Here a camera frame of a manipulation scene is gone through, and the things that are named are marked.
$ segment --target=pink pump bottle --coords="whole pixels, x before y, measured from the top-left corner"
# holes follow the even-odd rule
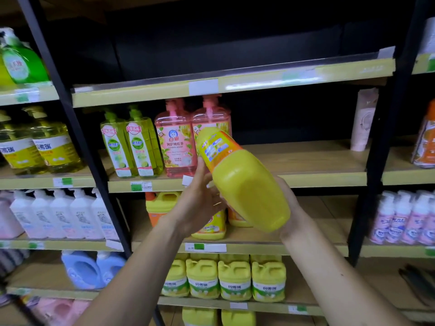
[[[228,135],[232,135],[230,112],[219,106],[218,96],[221,94],[204,95],[204,107],[193,112],[192,125],[195,140],[204,127],[217,127]]]
[[[191,115],[176,100],[169,99],[166,111],[156,116],[155,125],[168,177],[193,176],[198,160]]]

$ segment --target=yellow plastic jug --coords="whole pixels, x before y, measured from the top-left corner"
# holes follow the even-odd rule
[[[225,262],[225,264],[231,262],[248,262],[249,263],[249,255],[246,254],[219,254],[219,261]]]
[[[231,301],[247,301],[252,296],[251,266],[248,262],[218,263],[220,295]]]
[[[248,223],[271,232],[287,222],[290,208],[284,193],[252,153],[212,127],[200,131],[196,147],[221,195]]]
[[[225,237],[227,227],[225,225],[226,213],[224,210],[214,214],[210,221],[192,237],[202,240],[220,240]]]
[[[285,299],[285,265],[281,262],[252,263],[252,292],[254,300],[279,302]]]
[[[189,282],[186,274],[186,263],[180,259],[172,262],[162,288],[162,295],[182,297],[189,295]]]
[[[231,207],[228,208],[228,222],[232,226],[238,226],[239,228],[252,228],[252,225],[249,224],[246,219],[241,217],[235,210]]]
[[[253,311],[222,310],[223,326],[256,326],[257,318]]]
[[[157,195],[153,192],[145,192],[147,212],[153,227],[162,216],[171,211],[180,195],[179,191],[159,192]]]
[[[202,259],[210,259],[212,261],[215,261],[216,263],[219,262],[219,254],[214,253],[191,253],[190,259],[193,261],[199,261]]]
[[[216,309],[183,307],[182,318],[185,326],[218,326]]]
[[[259,264],[264,264],[267,262],[282,262],[281,255],[250,255],[251,264],[252,262],[258,262]]]
[[[175,259],[180,259],[184,262],[186,262],[188,258],[189,258],[189,253],[177,253],[177,255],[175,255]]]
[[[218,268],[215,261],[202,259],[201,261],[186,261],[191,294],[200,299],[217,299],[219,297]]]

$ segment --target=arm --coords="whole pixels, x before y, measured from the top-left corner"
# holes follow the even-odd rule
[[[217,189],[207,189],[211,174],[204,175],[206,169],[204,161],[199,158],[195,177],[176,206],[159,220],[75,326],[149,324],[183,239],[199,231],[214,214],[226,208]]]
[[[280,237],[332,326],[413,325],[351,267],[299,206],[286,182],[291,219]]]

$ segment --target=green dish soap bottle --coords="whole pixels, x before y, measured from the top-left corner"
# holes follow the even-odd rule
[[[29,130],[11,123],[6,111],[0,110],[0,151],[15,175],[35,175],[47,171]]]
[[[101,133],[116,174],[119,177],[138,176],[138,169],[134,165],[133,156],[127,143],[125,120],[118,118],[109,109],[105,109],[104,117],[106,121],[101,122]]]
[[[41,106],[25,107],[23,111],[35,118],[29,128],[30,136],[51,173],[74,173],[84,167],[67,125],[49,121]]]
[[[0,28],[0,38],[3,62],[15,83],[50,81],[41,58],[15,36],[13,29]]]
[[[142,116],[137,105],[130,105],[131,118],[127,121],[128,141],[140,177],[160,175],[163,171],[163,157],[153,121]]]

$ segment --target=blue detergent bottle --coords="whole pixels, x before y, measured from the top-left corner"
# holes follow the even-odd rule
[[[63,250],[62,262],[68,277],[78,289],[97,290],[105,287],[97,263],[85,252]]]
[[[120,253],[98,252],[97,265],[100,268],[101,276],[106,285],[117,275],[126,262],[126,259]]]

